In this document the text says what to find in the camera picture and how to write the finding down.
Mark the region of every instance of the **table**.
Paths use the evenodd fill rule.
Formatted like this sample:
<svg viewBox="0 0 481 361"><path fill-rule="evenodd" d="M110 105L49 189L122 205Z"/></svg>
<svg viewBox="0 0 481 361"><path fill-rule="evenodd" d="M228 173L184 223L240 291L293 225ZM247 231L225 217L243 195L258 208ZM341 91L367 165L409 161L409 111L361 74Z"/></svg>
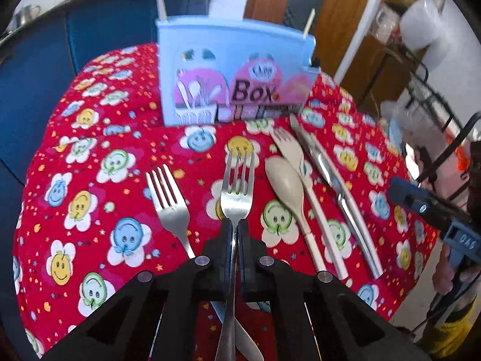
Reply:
<svg viewBox="0 0 481 361"><path fill-rule="evenodd" d="M155 44L139 45L87 64L54 110L28 169L15 235L14 281L22 321L39 356L139 271L167 273L187 259L182 245L163 230L145 182L144 173L161 164L172 170L187 200L189 240L199 254L219 232L228 148L253 150L252 236L295 270L315 273L290 212L280 205L274 205L275 213L268 210L276 197L264 161L279 155L269 131L273 126L288 129L287 118L165 128L156 55ZM406 166L374 120L358 113L352 97L330 77L318 77L299 118L335 159L384 267L384 275L373 281L333 197L306 163L350 274L344 282L389 319L415 285L436 233L387 202L389 179L408 178ZM328 270L335 272L308 202L305 212ZM135 229L127 235L127 250L116 233L126 223ZM237 300L237 318L265 359L276 359L268 304ZM212 307L201 303L194 359L213 360L220 329Z"/></svg>

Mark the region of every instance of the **light blue plastic container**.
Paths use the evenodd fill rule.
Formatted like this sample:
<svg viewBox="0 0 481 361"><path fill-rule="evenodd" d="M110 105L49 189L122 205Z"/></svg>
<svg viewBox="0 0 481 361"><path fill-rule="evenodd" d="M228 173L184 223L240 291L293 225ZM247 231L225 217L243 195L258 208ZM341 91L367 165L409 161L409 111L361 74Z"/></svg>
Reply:
<svg viewBox="0 0 481 361"><path fill-rule="evenodd" d="M166 126L299 113L320 72L315 38L298 30L201 16L156 25Z"/></svg>

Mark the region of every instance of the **floor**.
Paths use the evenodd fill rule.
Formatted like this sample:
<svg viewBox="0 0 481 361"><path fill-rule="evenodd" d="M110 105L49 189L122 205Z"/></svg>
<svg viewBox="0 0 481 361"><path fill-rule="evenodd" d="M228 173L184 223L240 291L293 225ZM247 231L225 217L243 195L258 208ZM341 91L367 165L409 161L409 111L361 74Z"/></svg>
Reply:
<svg viewBox="0 0 481 361"><path fill-rule="evenodd" d="M432 285L432 275L434 274L436 264L439 261L441 246L442 243L438 241L424 267L424 271L419 278L418 284L407 296L405 301L403 301L391 319L391 323L394 326L406 327L412 330L426 318L426 312L429 310L431 300L436 294ZM477 313L473 314L473 321L481 310L481 301L477 302L476 310ZM424 327L417 332L416 340L420 339L423 329Z"/></svg>

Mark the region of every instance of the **yellow cloth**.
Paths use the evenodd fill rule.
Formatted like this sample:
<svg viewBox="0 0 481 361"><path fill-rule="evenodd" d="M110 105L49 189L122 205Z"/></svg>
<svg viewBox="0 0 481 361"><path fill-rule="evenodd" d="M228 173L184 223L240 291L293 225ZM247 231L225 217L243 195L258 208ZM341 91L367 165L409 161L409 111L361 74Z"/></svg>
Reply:
<svg viewBox="0 0 481 361"><path fill-rule="evenodd" d="M444 358L453 354L462 345L473 323L470 321L474 303L463 318L446 322L440 329L428 324L418 345L431 357Z"/></svg>

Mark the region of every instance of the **hand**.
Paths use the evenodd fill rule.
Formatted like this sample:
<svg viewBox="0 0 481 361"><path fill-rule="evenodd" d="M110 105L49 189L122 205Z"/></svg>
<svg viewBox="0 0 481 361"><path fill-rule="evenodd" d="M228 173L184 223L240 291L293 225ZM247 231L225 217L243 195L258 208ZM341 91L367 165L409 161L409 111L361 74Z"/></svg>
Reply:
<svg viewBox="0 0 481 361"><path fill-rule="evenodd" d="M434 284L434 289L441 295L448 294L451 289L453 289L453 278L455 275L454 269L449 264L449 252L451 248L447 245L443 245L441 250L441 255L439 257L439 262L436 265L436 271L432 276L432 283ZM475 277L479 274L481 266L473 266L462 272L459 279L463 282L472 282Z"/></svg>

